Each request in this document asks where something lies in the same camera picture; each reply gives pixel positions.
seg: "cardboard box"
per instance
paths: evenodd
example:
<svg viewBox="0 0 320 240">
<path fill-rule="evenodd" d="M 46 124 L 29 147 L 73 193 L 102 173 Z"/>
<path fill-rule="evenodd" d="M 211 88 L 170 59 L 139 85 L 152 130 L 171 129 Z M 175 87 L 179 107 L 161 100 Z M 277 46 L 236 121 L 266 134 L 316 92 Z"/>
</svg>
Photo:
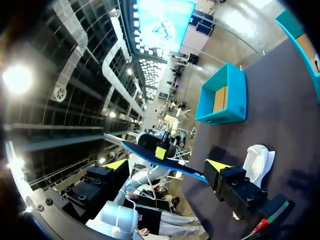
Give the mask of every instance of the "cardboard box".
<svg viewBox="0 0 320 240">
<path fill-rule="evenodd" d="M 223 109 L 226 109 L 227 107 L 227 96 L 228 96 L 228 86 L 224 87 L 224 103 L 223 103 Z"/>
<path fill-rule="evenodd" d="M 215 92 L 214 103 L 213 103 L 213 112 L 214 113 L 219 112 L 222 109 L 224 109 L 225 91 L 226 91 L 226 87 L 224 86 Z"/>
</svg>

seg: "black cable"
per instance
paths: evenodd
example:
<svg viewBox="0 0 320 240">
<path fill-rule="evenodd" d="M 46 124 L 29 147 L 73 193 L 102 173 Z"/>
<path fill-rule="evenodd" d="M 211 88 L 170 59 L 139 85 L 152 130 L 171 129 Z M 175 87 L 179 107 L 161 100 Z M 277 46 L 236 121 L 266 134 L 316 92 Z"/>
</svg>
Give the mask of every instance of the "black cable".
<svg viewBox="0 0 320 240">
<path fill-rule="evenodd" d="M 282 232 L 282 231 L 287 231 L 287 230 L 290 230 L 290 229 L 294 229 L 296 228 L 297 226 L 296 225 L 282 225 L 282 226 L 279 226 L 279 227 L 276 227 L 276 228 L 273 228 L 273 229 L 266 229 L 266 230 L 263 230 L 261 232 L 257 232 L 255 234 L 253 234 L 252 236 L 246 238 L 246 240 L 253 240 L 253 239 L 259 239 L 259 238 L 263 238 L 263 237 L 266 237 L 267 235 L 270 235 L 270 234 L 274 234 L 274 233 L 277 233 L 277 232 Z"/>
</svg>

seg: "dark shirt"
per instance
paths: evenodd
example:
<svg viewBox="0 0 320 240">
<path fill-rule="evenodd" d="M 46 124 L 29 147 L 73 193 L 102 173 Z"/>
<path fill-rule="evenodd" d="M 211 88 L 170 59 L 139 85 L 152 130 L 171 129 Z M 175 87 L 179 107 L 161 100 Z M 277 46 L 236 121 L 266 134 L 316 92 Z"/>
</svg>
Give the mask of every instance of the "dark shirt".
<svg viewBox="0 0 320 240">
<path fill-rule="evenodd" d="M 133 208 L 133 204 L 127 199 L 124 201 L 124 207 Z M 144 207 L 136 207 L 138 212 L 138 229 L 148 229 L 151 234 L 159 235 L 161 211 L 156 211 Z"/>
</svg>

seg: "air duct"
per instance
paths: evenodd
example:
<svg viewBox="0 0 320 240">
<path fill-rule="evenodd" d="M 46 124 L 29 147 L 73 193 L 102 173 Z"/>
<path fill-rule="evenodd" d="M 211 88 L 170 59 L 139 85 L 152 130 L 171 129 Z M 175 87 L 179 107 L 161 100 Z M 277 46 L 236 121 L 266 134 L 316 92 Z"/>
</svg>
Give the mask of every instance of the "air duct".
<svg viewBox="0 0 320 240">
<path fill-rule="evenodd" d="M 110 99 L 111 96 L 113 94 L 114 89 L 116 89 L 124 99 L 126 99 L 129 104 L 132 106 L 132 108 L 140 115 L 140 116 L 144 116 L 144 112 L 143 110 L 140 108 L 140 106 L 137 104 L 137 102 L 135 101 L 134 98 L 131 97 L 131 95 L 128 93 L 128 91 L 126 90 L 126 88 L 123 86 L 123 84 L 120 82 L 120 80 L 118 79 L 118 77 L 116 76 L 116 74 L 112 71 L 112 69 L 110 68 L 110 63 L 111 61 L 114 59 L 117 51 L 119 49 L 122 50 L 124 58 L 126 59 L 126 61 L 130 62 L 132 61 L 132 56 L 130 56 L 129 52 L 128 52 L 128 48 L 126 45 L 126 41 L 124 40 L 124 35 L 120 26 L 120 22 L 118 17 L 114 17 L 114 10 L 112 10 L 110 13 L 110 19 L 111 19 L 111 23 L 113 25 L 115 34 L 117 36 L 118 41 L 113 45 L 113 47 L 111 48 L 111 50 L 108 52 L 108 54 L 106 55 L 103 63 L 102 63 L 102 74 L 104 75 L 104 77 L 106 79 L 108 79 L 108 81 L 112 84 L 112 86 L 114 87 L 113 89 L 110 89 L 103 108 L 108 108 L 108 105 L 110 103 Z M 139 84 L 135 83 L 137 89 L 140 90 Z"/>
<path fill-rule="evenodd" d="M 66 87 L 70 77 L 74 72 L 80 58 L 84 55 L 84 52 L 87 49 L 88 36 L 81 26 L 80 21 L 71 8 L 68 0 L 57 1 L 52 8 L 77 43 L 77 47 L 74 49 L 70 58 L 64 65 L 52 91 L 51 100 L 61 103 L 67 96 Z"/>
</svg>

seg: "chair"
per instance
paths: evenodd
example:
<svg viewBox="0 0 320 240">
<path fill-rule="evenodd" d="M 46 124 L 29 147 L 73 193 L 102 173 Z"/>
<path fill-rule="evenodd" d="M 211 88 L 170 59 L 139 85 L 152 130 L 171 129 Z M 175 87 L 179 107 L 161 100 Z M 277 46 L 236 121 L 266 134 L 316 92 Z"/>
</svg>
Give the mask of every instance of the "chair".
<svg viewBox="0 0 320 240">
<path fill-rule="evenodd" d="M 187 116 L 186 116 L 186 113 L 190 112 L 191 109 L 188 109 L 188 110 L 185 110 L 185 111 L 182 111 L 181 108 L 179 108 L 174 102 L 171 103 L 171 106 L 170 108 L 174 108 L 176 110 L 176 117 L 178 118 L 180 115 L 182 115 L 186 120 L 188 120 Z"/>
<path fill-rule="evenodd" d="M 169 128 L 171 128 L 171 135 L 176 135 L 179 125 L 179 120 L 176 117 L 165 115 L 164 120 L 169 123 Z"/>
</svg>

